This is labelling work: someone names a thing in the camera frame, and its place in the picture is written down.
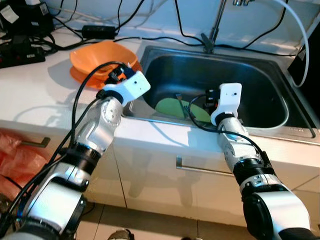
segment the stainless steel sink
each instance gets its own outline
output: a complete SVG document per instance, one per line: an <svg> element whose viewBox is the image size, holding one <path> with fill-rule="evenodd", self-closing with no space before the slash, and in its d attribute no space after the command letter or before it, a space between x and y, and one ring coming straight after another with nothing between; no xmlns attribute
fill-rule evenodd
<svg viewBox="0 0 320 240"><path fill-rule="evenodd" d="M127 104L125 117L193 126L189 119L154 108L164 98L175 98L176 93L189 102L222 83L241 83L238 117L251 135L320 144L319 133L312 129L273 61L147 46L141 65L151 89ZM199 99L196 104L202 107L204 102Z"/></svg>

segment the faucet handle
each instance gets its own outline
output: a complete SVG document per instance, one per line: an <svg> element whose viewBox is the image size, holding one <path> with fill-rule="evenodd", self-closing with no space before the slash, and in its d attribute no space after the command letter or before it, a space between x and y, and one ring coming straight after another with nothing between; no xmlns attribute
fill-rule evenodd
<svg viewBox="0 0 320 240"><path fill-rule="evenodd" d="M214 43L212 43L204 33L201 33L201 38L202 38L202 41L204 42L204 47L203 47L204 52L206 54L212 54L215 47Z"/></svg>
<svg viewBox="0 0 320 240"><path fill-rule="evenodd" d="M243 0L233 0L233 5L235 6L241 6L242 5Z"/></svg>
<svg viewBox="0 0 320 240"><path fill-rule="evenodd" d="M248 6L249 2L253 2L254 0L233 0L234 6L241 6L243 3L243 6Z"/></svg>
<svg viewBox="0 0 320 240"><path fill-rule="evenodd" d="M249 2L253 2L254 0L244 0L243 6L248 6Z"/></svg>

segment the orange bowl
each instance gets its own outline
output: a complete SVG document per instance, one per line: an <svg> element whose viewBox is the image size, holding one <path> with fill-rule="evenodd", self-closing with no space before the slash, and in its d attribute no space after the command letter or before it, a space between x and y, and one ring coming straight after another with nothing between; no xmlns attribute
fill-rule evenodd
<svg viewBox="0 0 320 240"><path fill-rule="evenodd" d="M132 51L120 44L113 41L102 41L72 51L70 61L78 71L88 75L99 65L110 61L129 63L130 66L134 66L138 62L138 58ZM105 81L108 74L117 66L117 64L112 64L103 67L93 76L95 79Z"/></svg>
<svg viewBox="0 0 320 240"><path fill-rule="evenodd" d="M142 71L142 67L138 61L135 63L135 65L132 66L132 69L135 72ZM70 74L79 83L82 83L88 75L88 74L84 74L83 72L80 72L74 66L70 68ZM98 79L94 75L89 79L89 81L86 84L87 87L91 87L99 90L102 89L105 85L106 85L105 80Z"/></svg>

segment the faucet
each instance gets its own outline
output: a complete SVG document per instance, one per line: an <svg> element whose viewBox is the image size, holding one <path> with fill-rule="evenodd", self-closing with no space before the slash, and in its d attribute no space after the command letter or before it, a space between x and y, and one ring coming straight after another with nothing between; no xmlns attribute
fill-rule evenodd
<svg viewBox="0 0 320 240"><path fill-rule="evenodd" d="M247 6L249 4L249 2L252 2L252 1L254 1L254 0L233 0L232 4L234 6L241 6L242 4L244 6ZM219 25L220 25L222 15L225 10L226 2L227 2L227 0L220 1L219 10L218 10L217 16L215 18L214 25L211 29L209 38L204 33L201 33L201 38L202 38L202 41L204 42L203 50L207 54L212 54L214 52L215 43L216 43L218 32L219 32Z"/></svg>

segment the white countertop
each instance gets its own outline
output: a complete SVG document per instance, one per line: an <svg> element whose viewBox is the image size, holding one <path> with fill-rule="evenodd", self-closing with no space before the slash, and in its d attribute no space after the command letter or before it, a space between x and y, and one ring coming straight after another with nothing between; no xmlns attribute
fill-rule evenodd
<svg viewBox="0 0 320 240"><path fill-rule="evenodd" d="M66 33L55 33L57 43L68 45L77 41ZM141 40L119 42L140 58L143 53ZM166 47L176 43L155 43ZM216 49L217 54L239 55L237 51ZM261 54L247 53L260 58ZM287 67L289 57L263 56ZM69 51L59 51L46 57L45 62L0 69L0 127L42 134L64 134L71 127L72 104L80 84L69 73ZM96 90L86 88L79 100L78 113L94 99ZM200 129L165 123L122 118L115 132L116 141L135 140L139 144L151 144L159 149L176 151L183 148L197 153L220 152L216 134ZM320 147L265 137L251 137L273 161L320 167Z"/></svg>

